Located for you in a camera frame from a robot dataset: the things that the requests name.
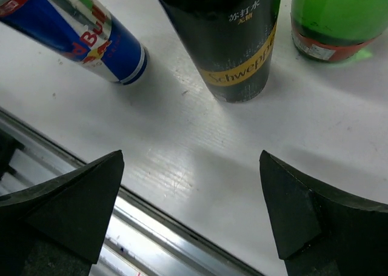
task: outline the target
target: beverage can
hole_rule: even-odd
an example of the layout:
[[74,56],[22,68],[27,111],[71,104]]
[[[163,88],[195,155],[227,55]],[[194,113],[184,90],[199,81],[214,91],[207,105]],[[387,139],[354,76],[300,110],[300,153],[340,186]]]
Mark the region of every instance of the beverage can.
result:
[[145,48],[98,0],[0,0],[0,21],[110,82],[146,69]]
[[159,0],[209,90],[236,103],[266,85],[280,0]]

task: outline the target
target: red label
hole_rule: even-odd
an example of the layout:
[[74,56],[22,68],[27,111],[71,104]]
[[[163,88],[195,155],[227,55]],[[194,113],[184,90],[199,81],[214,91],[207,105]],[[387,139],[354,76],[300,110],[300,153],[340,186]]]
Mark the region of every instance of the red label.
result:
[[7,16],[17,11],[28,0],[8,0],[6,3],[0,6],[0,17]]
[[292,37],[299,50],[316,59],[328,62],[343,61],[375,40],[371,39],[370,41],[363,42],[362,44],[350,45],[347,47],[337,47],[334,45],[322,44],[314,39],[306,38],[298,33],[294,27]]

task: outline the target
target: red bull logo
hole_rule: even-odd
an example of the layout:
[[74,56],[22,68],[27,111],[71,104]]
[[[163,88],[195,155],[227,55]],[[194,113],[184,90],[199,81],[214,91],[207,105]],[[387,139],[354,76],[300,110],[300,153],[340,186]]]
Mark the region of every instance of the red bull logo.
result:
[[93,62],[98,59],[102,59],[108,47],[111,45],[112,41],[106,41],[103,45],[99,46],[97,49],[91,50],[87,56],[82,60],[83,64],[88,62]]

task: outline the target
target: green bottle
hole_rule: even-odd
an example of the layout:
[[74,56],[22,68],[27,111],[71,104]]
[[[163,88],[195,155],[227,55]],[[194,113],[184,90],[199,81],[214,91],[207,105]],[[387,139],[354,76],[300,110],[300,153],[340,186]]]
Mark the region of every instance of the green bottle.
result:
[[388,27],[388,0],[292,0],[296,48],[321,61],[342,61]]

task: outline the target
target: bottle label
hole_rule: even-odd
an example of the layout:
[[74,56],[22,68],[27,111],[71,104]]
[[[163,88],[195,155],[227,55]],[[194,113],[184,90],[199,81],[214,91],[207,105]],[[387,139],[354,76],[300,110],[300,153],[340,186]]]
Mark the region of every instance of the bottle label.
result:
[[295,28],[292,30],[292,39],[295,46],[306,55],[328,62],[338,62],[347,59],[374,40],[371,39],[362,44],[350,45],[347,47],[337,47],[306,38],[298,33]]

